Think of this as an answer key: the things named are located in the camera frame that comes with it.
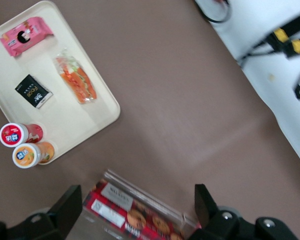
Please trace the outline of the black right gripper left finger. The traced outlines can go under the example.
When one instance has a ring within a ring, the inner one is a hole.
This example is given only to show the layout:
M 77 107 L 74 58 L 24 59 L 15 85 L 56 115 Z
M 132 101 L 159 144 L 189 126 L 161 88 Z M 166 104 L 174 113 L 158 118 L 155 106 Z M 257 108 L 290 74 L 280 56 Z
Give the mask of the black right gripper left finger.
M 82 209 L 82 188 L 80 185 L 72 185 L 48 210 L 47 215 L 65 239 L 81 215 Z

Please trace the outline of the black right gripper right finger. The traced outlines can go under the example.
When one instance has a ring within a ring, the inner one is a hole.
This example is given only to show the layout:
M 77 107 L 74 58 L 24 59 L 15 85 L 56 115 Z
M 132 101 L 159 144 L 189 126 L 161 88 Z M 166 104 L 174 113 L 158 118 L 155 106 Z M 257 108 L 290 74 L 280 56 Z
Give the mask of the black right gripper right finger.
M 194 187 L 194 209 L 203 229 L 219 211 L 215 200 L 204 184 L 196 184 Z

